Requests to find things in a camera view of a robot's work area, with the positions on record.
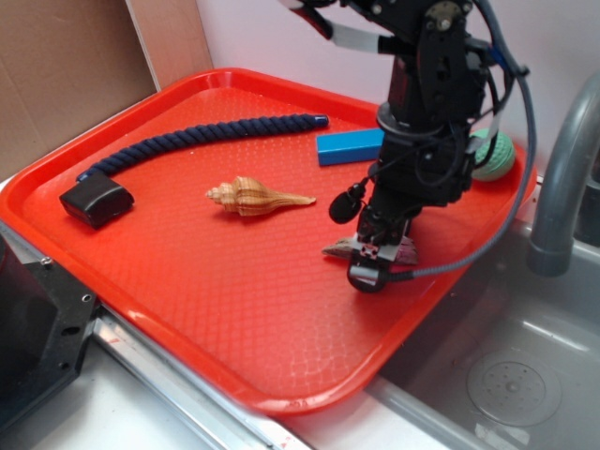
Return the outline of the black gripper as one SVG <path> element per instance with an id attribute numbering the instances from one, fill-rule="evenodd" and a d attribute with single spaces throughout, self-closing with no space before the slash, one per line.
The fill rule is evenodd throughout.
<path id="1" fill-rule="evenodd" d="M 369 169 L 372 195 L 359 216 L 357 240 L 345 239 L 351 255 L 347 278 L 363 293 L 389 282 L 400 233 L 425 207 L 445 207 L 472 186 L 469 130 L 443 126 L 431 136 L 386 132 L 377 162 Z"/>

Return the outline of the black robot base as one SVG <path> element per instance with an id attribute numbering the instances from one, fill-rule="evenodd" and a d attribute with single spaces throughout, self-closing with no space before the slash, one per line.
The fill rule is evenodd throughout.
<path id="1" fill-rule="evenodd" d="M 80 375 L 96 294 L 57 262 L 22 262 L 1 239 L 1 431 Z"/>

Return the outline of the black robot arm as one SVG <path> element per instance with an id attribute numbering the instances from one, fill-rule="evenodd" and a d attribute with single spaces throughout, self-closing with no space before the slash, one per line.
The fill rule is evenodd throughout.
<path id="1" fill-rule="evenodd" d="M 324 18 L 322 1 L 290 1 L 287 8 L 339 47 L 394 58 L 387 100 L 377 112 L 383 133 L 377 161 L 367 176 L 340 193 L 329 214 L 338 224 L 355 221 L 349 282 L 375 293 L 390 282 L 441 274 L 454 263 L 394 272 L 411 222 L 426 207 L 457 202 L 471 187 L 481 141 L 471 135 L 483 116 L 485 97 L 499 114 L 507 95 L 496 90 L 490 69 L 504 86 L 525 83 L 525 71 L 507 50 L 487 1 L 353 1 L 351 8 L 379 25 L 382 35 Z"/>

